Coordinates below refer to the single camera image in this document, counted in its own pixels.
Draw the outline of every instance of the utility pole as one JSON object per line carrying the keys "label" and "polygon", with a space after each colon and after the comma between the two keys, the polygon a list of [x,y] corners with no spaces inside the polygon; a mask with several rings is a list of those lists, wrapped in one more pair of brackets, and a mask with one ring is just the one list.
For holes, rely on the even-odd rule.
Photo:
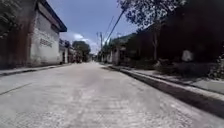
{"label": "utility pole", "polygon": [[103,33],[97,32],[97,37],[100,37],[100,49],[103,48]]}

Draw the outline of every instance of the building facade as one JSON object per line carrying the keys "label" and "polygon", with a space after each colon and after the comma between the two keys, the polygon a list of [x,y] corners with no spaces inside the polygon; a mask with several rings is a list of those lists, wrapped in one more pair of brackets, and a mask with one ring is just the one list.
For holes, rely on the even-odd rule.
{"label": "building facade", "polygon": [[60,64],[59,33],[65,31],[65,25],[48,3],[38,2],[31,37],[30,65]]}
{"label": "building facade", "polygon": [[60,63],[59,33],[67,28],[46,0],[8,0],[0,6],[7,7],[0,12],[0,69]]}

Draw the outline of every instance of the green tree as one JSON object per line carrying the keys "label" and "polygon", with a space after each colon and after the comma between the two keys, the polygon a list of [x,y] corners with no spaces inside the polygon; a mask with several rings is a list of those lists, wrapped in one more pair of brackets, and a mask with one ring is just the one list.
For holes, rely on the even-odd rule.
{"label": "green tree", "polygon": [[7,37],[14,29],[18,29],[16,13],[20,11],[19,2],[19,0],[0,0],[0,39]]}
{"label": "green tree", "polygon": [[77,51],[77,54],[82,58],[83,61],[88,60],[88,55],[91,51],[89,44],[84,41],[74,41],[72,46]]}
{"label": "green tree", "polygon": [[118,0],[129,22],[140,29],[152,25],[154,59],[157,60],[158,36],[161,29],[161,19],[175,8],[183,5],[186,0]]}

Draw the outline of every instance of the paved road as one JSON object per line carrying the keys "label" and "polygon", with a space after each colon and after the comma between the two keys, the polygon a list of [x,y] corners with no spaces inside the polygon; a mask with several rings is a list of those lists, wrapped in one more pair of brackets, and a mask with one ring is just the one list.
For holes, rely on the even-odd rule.
{"label": "paved road", "polygon": [[96,63],[0,78],[0,128],[223,128],[193,108]]}

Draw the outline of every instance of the blue sky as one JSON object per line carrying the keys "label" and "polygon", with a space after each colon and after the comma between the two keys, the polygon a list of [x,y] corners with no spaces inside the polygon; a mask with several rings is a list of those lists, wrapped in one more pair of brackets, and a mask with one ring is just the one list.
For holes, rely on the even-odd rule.
{"label": "blue sky", "polygon": [[[68,32],[62,33],[61,38],[69,41],[84,40],[89,43],[93,53],[99,49],[99,38],[96,33],[103,32],[105,36],[114,16],[110,32],[121,12],[117,7],[117,0],[48,0],[48,2],[68,28]],[[128,23],[123,16],[112,37],[117,37],[118,33],[127,35],[135,31],[136,26]]]}

